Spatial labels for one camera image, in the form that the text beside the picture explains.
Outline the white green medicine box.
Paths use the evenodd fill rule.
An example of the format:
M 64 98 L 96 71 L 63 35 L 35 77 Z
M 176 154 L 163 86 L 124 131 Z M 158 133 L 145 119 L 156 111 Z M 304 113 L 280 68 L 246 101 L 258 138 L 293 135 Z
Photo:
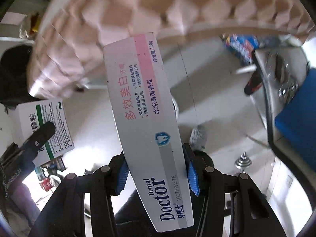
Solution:
M 35 166 L 46 164 L 74 149 L 62 99 L 22 103 L 16 107 L 14 114 L 21 143 L 33 134 L 40 137 L 34 140 L 38 151 L 33 160 Z

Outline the white Doctor toothpaste box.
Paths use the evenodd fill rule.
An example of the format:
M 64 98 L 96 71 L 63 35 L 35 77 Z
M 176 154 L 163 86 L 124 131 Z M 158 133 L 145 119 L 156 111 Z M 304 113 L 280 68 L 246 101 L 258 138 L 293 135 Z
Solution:
M 120 144 L 154 228 L 192 226 L 182 142 L 155 35 L 106 45 L 103 56 Z

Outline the small metal dumbbell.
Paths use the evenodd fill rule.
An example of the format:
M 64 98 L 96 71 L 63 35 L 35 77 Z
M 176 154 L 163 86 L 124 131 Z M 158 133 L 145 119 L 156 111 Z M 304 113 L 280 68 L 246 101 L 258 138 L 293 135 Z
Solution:
M 248 157 L 247 152 L 243 152 L 240 157 L 235 161 L 235 166 L 237 169 L 243 171 L 252 165 L 250 157 Z

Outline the grey right fluffy slipper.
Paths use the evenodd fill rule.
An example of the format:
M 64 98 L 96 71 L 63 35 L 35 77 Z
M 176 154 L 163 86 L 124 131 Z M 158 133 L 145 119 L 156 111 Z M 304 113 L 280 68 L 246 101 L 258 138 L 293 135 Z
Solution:
M 207 130 L 204 126 L 198 125 L 191 131 L 189 145 L 193 151 L 204 151 L 207 143 Z

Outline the blue cushion pad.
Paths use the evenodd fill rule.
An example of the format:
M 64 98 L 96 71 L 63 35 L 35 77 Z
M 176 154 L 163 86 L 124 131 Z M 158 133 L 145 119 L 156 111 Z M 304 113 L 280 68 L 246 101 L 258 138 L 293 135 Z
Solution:
M 315 78 L 315 68 L 312 68 L 295 97 L 275 118 L 276 128 L 313 170 L 316 163 Z

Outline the pink brown checkered tablecloth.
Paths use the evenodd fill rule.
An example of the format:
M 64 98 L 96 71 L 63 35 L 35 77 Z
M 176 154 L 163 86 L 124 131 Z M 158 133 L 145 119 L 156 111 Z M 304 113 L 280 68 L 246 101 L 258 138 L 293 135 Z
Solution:
M 148 32 L 160 44 L 236 33 L 306 40 L 315 16 L 303 0 L 51 0 L 27 67 L 29 94 L 69 97 L 103 71 L 105 45 Z

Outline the black red slipper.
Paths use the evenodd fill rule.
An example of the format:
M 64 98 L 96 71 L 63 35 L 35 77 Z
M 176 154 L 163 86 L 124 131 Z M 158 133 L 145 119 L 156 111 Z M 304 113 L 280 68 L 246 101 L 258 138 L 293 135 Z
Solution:
M 255 71 L 252 76 L 250 77 L 250 80 L 246 84 L 244 88 L 244 93 L 247 96 L 252 95 L 257 90 L 259 90 L 262 86 L 262 78 L 258 71 Z

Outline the blue colourful toy box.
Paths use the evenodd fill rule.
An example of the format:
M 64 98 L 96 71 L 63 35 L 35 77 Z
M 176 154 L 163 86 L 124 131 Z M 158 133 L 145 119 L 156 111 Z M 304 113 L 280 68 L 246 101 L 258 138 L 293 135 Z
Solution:
M 237 57 L 243 66 L 253 64 L 253 50 L 261 45 L 254 35 L 229 34 L 223 38 L 226 48 Z

